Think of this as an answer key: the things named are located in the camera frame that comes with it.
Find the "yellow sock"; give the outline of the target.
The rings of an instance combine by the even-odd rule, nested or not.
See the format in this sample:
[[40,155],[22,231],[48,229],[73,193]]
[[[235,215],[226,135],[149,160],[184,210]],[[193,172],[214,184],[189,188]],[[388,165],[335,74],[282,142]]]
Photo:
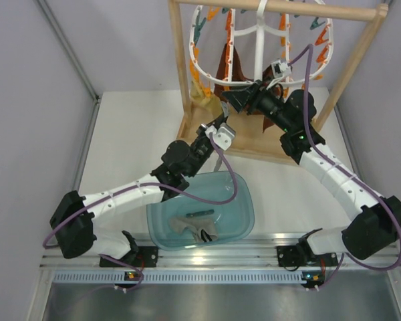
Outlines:
[[213,118],[217,118],[220,116],[223,112],[222,106],[221,106],[221,100],[218,96],[212,94],[210,97],[207,99],[207,103],[205,104],[205,108],[207,111],[211,113]]
[[198,106],[206,106],[209,97],[205,94],[201,84],[195,80],[191,82],[190,101]]

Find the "white round clip hanger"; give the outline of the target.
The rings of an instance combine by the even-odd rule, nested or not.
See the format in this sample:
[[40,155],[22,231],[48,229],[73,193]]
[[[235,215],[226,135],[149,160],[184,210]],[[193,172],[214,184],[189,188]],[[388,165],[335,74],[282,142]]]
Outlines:
[[[243,86],[253,82],[250,78],[243,82],[232,81],[232,60],[233,60],[233,49],[235,47],[235,39],[238,37],[247,37],[248,35],[255,34],[255,47],[254,47],[254,80],[260,80],[260,76],[263,75],[263,71],[266,68],[264,66],[264,53],[265,53],[265,35],[270,34],[279,38],[279,45],[283,49],[280,59],[286,60],[288,63],[292,61],[290,57],[291,53],[291,22],[290,14],[280,13],[279,27],[273,28],[265,22],[265,6],[267,1],[260,1],[260,4],[256,10],[256,24],[244,29],[235,29],[237,9],[228,7],[209,7],[206,16],[202,16],[203,5],[196,6],[196,9],[192,16],[191,28],[190,28],[190,41],[189,41],[189,70],[191,75],[191,81],[195,80],[201,84],[205,94],[210,97],[213,94],[211,90],[211,82],[214,84],[222,85],[225,90],[231,89],[231,87]],[[199,48],[197,43],[201,37],[201,31],[205,23],[210,22],[214,19],[217,13],[221,10],[221,14],[227,14],[225,23],[225,31],[227,38],[225,44],[227,47],[228,69],[227,77],[224,80],[216,79],[212,77],[210,73],[205,72],[198,64]],[[317,64],[317,70],[309,74],[310,80],[320,80],[323,78],[323,70],[329,64],[333,56],[333,20],[331,18],[324,18],[323,21],[319,21],[319,17],[311,22],[309,27],[310,31],[323,27],[321,33],[318,35],[316,41],[313,43],[314,47],[322,46],[322,51],[318,54],[315,59]],[[201,76],[207,80],[207,85],[201,80]],[[300,80],[294,80],[291,75],[284,78],[281,82],[284,88],[289,88],[301,84],[301,89],[304,89],[305,76]]]

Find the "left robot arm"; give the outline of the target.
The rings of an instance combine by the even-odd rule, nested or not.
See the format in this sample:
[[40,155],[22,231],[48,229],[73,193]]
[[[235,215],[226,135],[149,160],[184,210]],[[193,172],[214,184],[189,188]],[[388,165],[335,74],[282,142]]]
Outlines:
[[132,265],[138,257],[133,236],[123,229],[108,231],[103,223],[144,205],[183,195],[189,186],[187,179],[198,174],[212,153],[222,153],[231,145],[235,135],[227,119],[220,114],[201,124],[191,144],[172,141],[161,164],[132,183],[90,195],[67,192],[49,220],[52,231],[48,238],[56,239],[56,247],[66,259],[93,251]]

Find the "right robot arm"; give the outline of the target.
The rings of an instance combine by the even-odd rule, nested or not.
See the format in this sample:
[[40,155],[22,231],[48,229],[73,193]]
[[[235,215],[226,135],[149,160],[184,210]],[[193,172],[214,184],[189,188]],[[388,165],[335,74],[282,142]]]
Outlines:
[[401,241],[401,201],[372,190],[339,161],[311,125],[317,110],[310,92],[294,90],[283,99],[264,82],[256,81],[224,91],[222,96],[237,112],[258,112],[280,128],[284,153],[321,183],[350,220],[346,227],[319,228],[305,234],[298,249],[304,264],[314,265],[323,254],[337,251],[365,260]]

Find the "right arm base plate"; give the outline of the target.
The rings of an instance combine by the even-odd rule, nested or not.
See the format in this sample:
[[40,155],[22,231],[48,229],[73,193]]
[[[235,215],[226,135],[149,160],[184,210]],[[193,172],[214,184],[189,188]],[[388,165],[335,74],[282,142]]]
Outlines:
[[301,245],[277,246],[278,264],[282,268],[320,266],[320,258],[315,256],[310,248]]

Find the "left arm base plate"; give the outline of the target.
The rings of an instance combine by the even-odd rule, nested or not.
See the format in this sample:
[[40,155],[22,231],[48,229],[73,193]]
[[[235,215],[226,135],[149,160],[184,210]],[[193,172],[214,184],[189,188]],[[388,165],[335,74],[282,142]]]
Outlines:
[[140,246],[138,251],[131,250],[120,261],[136,268],[155,268],[158,261],[158,248]]

